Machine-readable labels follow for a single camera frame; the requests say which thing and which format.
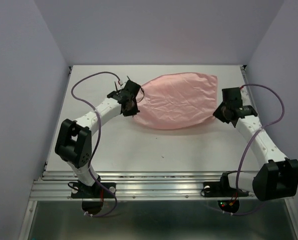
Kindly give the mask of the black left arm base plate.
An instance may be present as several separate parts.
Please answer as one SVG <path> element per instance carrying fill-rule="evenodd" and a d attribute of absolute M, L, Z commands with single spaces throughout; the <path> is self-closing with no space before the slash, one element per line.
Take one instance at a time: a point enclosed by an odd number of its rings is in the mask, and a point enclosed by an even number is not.
<path fill-rule="evenodd" d="M 113 199 L 113 195 L 115 195 L 114 192 L 108 192 L 97 183 L 90 187 L 79 181 L 70 181 L 67 185 L 71 188 L 71 198 L 73 199 Z"/>

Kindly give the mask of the pink satin napkin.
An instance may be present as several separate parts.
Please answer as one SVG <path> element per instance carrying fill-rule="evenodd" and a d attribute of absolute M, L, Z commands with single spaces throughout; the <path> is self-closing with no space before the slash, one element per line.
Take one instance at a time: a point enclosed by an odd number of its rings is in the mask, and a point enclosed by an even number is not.
<path fill-rule="evenodd" d="M 217 108 L 218 78 L 198 72 L 165 74 L 142 85 L 134 121 L 147 128 L 176 130 L 199 125 Z"/>

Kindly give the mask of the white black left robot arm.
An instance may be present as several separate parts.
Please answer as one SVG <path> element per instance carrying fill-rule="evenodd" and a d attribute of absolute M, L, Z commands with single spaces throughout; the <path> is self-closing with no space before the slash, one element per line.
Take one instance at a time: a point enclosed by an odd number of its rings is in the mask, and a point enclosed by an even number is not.
<path fill-rule="evenodd" d="M 109 93 L 92 111 L 73 121 L 65 119 L 60 125 L 55 153 L 72 168 L 89 197 L 100 192 L 99 176 L 91 166 L 92 137 L 94 134 L 101 137 L 101 127 L 114 117 L 138 114 L 136 97 L 141 90 L 139 84 L 128 80 L 122 89 Z"/>

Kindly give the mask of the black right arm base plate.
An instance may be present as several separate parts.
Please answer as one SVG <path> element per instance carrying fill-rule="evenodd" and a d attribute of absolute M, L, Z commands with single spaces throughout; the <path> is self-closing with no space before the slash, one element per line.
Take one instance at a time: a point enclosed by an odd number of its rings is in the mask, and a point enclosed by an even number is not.
<path fill-rule="evenodd" d="M 203 183 L 201 195 L 206 198 L 228 198 L 235 197 L 248 197 L 248 192 L 238 191 L 230 186 L 224 186 L 219 181 L 206 181 Z"/>

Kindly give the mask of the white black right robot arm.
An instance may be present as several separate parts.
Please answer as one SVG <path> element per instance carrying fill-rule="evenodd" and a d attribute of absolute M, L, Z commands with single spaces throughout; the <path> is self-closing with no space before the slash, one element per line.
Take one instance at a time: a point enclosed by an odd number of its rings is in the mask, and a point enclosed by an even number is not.
<path fill-rule="evenodd" d="M 251 105 L 244 105 L 242 88 L 224 88 L 222 102 L 213 113 L 218 120 L 232 124 L 247 141 L 238 169 L 224 173 L 219 182 L 219 191 L 230 195 L 235 190 L 254 193 L 264 202 L 293 197 L 298 188 L 298 160 L 288 158 L 266 132 L 267 125 L 260 122 L 258 113 Z M 242 171 L 248 150 L 258 161 L 260 170 L 256 174 Z"/>

